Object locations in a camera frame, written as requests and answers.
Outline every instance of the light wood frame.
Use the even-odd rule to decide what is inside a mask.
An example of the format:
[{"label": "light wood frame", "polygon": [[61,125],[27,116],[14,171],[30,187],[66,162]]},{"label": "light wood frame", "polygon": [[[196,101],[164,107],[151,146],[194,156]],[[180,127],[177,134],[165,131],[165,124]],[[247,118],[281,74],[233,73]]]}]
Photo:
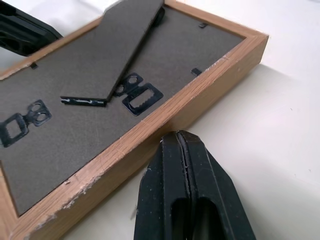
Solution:
[{"label": "light wood frame", "polygon": [[[186,129],[261,61],[267,35],[175,0],[166,0],[165,4],[238,35],[243,41],[20,217],[16,214],[0,169],[0,239],[60,238],[121,183],[145,166],[161,136],[169,131]],[[0,80],[78,38],[100,21],[99,18],[39,50],[1,73]]]}]

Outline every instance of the wooden frame edge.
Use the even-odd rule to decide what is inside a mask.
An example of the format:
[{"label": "wooden frame edge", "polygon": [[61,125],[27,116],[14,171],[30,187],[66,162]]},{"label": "wooden frame edge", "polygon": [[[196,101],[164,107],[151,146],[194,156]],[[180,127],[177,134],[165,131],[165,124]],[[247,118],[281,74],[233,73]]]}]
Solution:
[{"label": "wooden frame edge", "polygon": [[[12,211],[12,201],[9,203],[6,201],[1,209],[5,207],[11,209],[4,212],[3,218],[7,238],[61,237],[123,181],[147,163],[163,134],[187,128],[260,62],[267,44],[267,35],[180,2],[169,0],[166,1],[166,5],[243,36],[245,39],[24,215],[18,218],[16,212]],[[22,61],[19,67],[15,66],[6,71],[0,80],[96,27],[100,20],[99,18],[38,51]],[[8,192],[4,177],[0,180],[0,194]]]}]

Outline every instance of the backing board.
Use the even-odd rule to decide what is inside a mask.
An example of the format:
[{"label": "backing board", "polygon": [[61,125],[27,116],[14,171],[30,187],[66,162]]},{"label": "backing board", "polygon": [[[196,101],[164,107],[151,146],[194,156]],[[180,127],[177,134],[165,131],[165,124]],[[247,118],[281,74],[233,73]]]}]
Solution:
[{"label": "backing board", "polygon": [[[27,106],[38,99],[52,114],[48,122],[40,127],[30,125],[28,135],[1,149],[1,163],[20,215],[190,83],[195,78],[193,68],[204,71],[242,41],[213,26],[202,29],[199,24],[166,8],[162,24],[143,42],[127,74],[138,73],[144,79],[142,85],[151,83],[164,97],[139,116],[122,104],[126,96],[112,98],[106,108],[60,103],[66,84],[66,73],[60,69],[70,61],[77,62],[65,51],[68,45],[39,60],[38,68],[26,68],[0,83],[1,121],[14,113],[26,114]],[[95,30],[86,35],[95,35]],[[105,41],[110,36],[97,37]],[[74,74],[81,83],[86,80],[82,74],[86,63],[78,64],[83,68]],[[96,64],[104,68],[104,62]]]}]

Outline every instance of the gray backing board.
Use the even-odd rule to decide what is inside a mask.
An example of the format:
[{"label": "gray backing board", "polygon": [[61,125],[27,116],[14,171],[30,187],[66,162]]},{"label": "gray backing board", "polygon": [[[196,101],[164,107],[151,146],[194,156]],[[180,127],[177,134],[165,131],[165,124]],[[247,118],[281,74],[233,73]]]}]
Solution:
[{"label": "gray backing board", "polygon": [[[109,100],[163,3],[163,0],[123,0],[105,12],[95,34],[86,34],[66,46],[63,53],[57,53],[76,59],[61,66],[67,83],[61,96]],[[79,82],[79,72],[86,80]]]},{"label": "gray backing board", "polygon": [[[199,23],[166,8],[162,24],[143,41],[127,74],[139,74],[144,78],[141,85],[151,83],[164,97],[139,116],[123,106],[125,95],[111,98],[107,107],[60,103],[65,75],[72,74],[79,83],[87,81],[87,63],[70,56],[65,51],[68,46],[39,60],[38,68],[26,68],[0,83],[0,121],[14,113],[26,114],[27,106],[38,99],[52,114],[40,127],[31,124],[29,133],[12,146],[0,148],[2,167],[20,215],[190,83],[195,78],[193,68],[204,71],[242,41],[213,26],[201,29]],[[90,39],[95,31],[83,37]],[[64,68],[70,62],[83,67],[70,73]],[[95,64],[99,74],[105,63]]]}]

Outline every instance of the white surface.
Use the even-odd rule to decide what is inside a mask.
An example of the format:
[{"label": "white surface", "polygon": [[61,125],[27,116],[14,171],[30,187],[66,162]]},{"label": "white surface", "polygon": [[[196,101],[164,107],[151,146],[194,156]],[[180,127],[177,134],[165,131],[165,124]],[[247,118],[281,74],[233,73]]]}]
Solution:
[{"label": "white surface", "polygon": [[[40,3],[44,9],[44,2],[59,2],[43,19],[33,16],[63,34],[95,19],[108,5],[103,0],[64,1],[66,8],[53,0],[33,6],[7,2],[21,10],[24,5],[29,13]],[[258,240],[319,239],[320,0],[185,2],[270,35],[261,64],[189,131],[200,136],[232,178]],[[64,239],[132,240],[142,174]]]}]

